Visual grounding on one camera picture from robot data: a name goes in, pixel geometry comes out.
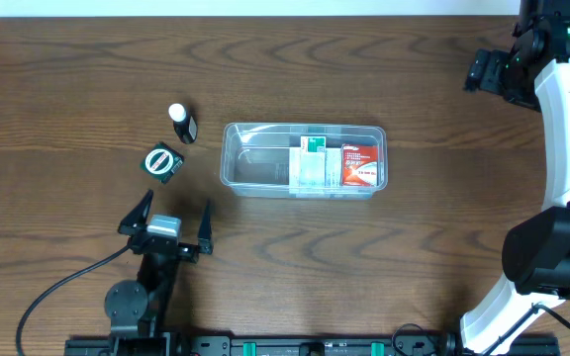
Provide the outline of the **white green medicine box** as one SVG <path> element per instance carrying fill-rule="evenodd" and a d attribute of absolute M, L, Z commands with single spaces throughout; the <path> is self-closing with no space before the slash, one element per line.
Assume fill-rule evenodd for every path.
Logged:
<path fill-rule="evenodd" d="M 300 148 L 300 184 L 323 187 L 326 175 L 326 138 L 302 136 Z"/>

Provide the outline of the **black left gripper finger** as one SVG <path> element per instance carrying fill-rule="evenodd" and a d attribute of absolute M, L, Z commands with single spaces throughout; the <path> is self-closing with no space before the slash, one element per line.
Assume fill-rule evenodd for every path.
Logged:
<path fill-rule="evenodd" d="M 120 221 L 118 234 L 134 236 L 146 229 L 146 221 L 150 212 L 153 198 L 153 191 L 147 190 L 142 199 L 135 207 Z"/>
<path fill-rule="evenodd" d="M 212 223 L 211 223 L 211 201 L 206 203 L 202 220 L 200 223 L 197 239 L 199 251 L 204 254 L 211 255 L 213 253 L 214 244 L 212 239 Z"/>

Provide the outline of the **blue white medicine box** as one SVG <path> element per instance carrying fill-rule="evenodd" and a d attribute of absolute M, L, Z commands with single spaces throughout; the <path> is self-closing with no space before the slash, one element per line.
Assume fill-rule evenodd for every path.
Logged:
<path fill-rule="evenodd" d="M 341 149 L 302 153 L 300 147 L 290 147 L 288 178 L 290 194 L 323 195 L 329 189 L 341 188 Z"/>

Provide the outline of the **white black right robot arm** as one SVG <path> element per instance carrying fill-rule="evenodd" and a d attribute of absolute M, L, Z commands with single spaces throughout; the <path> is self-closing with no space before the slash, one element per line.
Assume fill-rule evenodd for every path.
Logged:
<path fill-rule="evenodd" d="M 553 337 L 526 336 L 540 316 L 570 301 L 570 1 L 520 4 L 509 51 L 477 51 L 465 81 L 477 90 L 540 112 L 546 184 L 538 215 L 513 227 L 502 249 L 503 272 L 442 355 L 555 355 Z"/>

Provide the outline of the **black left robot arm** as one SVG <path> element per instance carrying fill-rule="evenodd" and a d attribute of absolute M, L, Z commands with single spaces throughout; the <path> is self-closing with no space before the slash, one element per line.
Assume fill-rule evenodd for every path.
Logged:
<path fill-rule="evenodd" d="M 181 240 L 181 219 L 149 213 L 152 198 L 147 191 L 118 226 L 142 263 L 134 280 L 121 281 L 106 294 L 104 309 L 111 321 L 106 355 L 171 356 L 185 350 L 179 335 L 163 329 L 164 317 L 179 264 L 213 253 L 211 204 L 206 204 L 197 242 L 190 244 Z"/>

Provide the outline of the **orange red medicine box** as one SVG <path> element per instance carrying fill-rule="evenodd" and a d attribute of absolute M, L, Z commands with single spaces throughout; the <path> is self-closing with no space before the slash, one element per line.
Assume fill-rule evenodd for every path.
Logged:
<path fill-rule="evenodd" d="M 342 185 L 374 187 L 378 183 L 378 148 L 370 145 L 344 144 Z"/>

